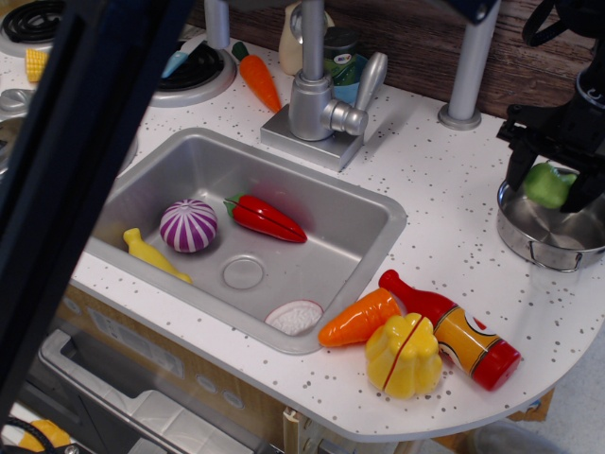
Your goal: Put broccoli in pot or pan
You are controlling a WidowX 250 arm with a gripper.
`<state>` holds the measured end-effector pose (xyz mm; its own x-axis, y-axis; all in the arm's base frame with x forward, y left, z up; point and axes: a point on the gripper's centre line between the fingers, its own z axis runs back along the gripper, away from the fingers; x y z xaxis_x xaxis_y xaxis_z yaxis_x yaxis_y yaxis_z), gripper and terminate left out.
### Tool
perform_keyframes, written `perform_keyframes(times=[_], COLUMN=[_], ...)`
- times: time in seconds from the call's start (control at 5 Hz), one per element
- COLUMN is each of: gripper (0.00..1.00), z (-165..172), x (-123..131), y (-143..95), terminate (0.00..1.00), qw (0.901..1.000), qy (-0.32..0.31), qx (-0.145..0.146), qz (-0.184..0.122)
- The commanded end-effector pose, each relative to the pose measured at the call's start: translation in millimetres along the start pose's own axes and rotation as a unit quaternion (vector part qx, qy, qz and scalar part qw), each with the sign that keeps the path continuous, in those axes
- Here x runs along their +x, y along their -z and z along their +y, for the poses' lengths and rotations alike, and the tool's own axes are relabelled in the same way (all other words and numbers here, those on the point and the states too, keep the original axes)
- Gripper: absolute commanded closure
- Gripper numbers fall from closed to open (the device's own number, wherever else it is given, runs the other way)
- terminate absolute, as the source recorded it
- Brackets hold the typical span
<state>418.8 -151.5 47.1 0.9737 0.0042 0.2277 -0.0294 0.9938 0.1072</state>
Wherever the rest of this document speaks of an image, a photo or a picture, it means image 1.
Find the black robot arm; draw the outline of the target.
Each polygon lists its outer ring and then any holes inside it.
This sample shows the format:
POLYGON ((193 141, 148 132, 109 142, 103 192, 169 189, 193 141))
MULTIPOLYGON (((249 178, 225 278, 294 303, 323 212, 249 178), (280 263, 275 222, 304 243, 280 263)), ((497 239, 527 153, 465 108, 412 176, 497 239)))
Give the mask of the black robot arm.
POLYGON ((134 280, 85 251, 87 236, 122 157, 139 126, 153 64, 190 10, 164 1, 146 18, 133 69, 105 83, 95 69, 118 70, 122 59, 104 42, 106 10, 77 6, 68 41, 51 62, 33 132, 18 148, 1 199, 1 411, 8 414, 68 280, 99 287, 118 309, 188 347, 276 399, 357 441, 404 441, 488 424, 545 394, 588 351, 604 322, 604 270, 556 273, 507 253, 478 219, 494 195, 505 147, 498 122, 473 132, 437 123, 438 102, 386 87, 377 96, 368 144, 344 178, 355 188, 384 180, 408 212, 390 253, 419 286, 438 283, 523 354, 510 381, 483 391, 461 372, 438 394, 409 404, 381 397, 361 377, 358 349, 300 357, 246 339, 213 316, 134 280))

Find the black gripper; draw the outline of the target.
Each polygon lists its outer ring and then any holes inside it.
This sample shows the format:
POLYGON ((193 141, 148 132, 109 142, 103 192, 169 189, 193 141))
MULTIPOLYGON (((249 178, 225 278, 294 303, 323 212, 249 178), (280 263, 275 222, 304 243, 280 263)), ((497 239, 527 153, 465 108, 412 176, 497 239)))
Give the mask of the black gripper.
POLYGON ((497 137, 511 149, 506 182, 516 191, 539 156, 571 167, 576 177, 560 211, 577 213, 604 192, 604 58, 594 57, 558 107, 512 104, 497 137))

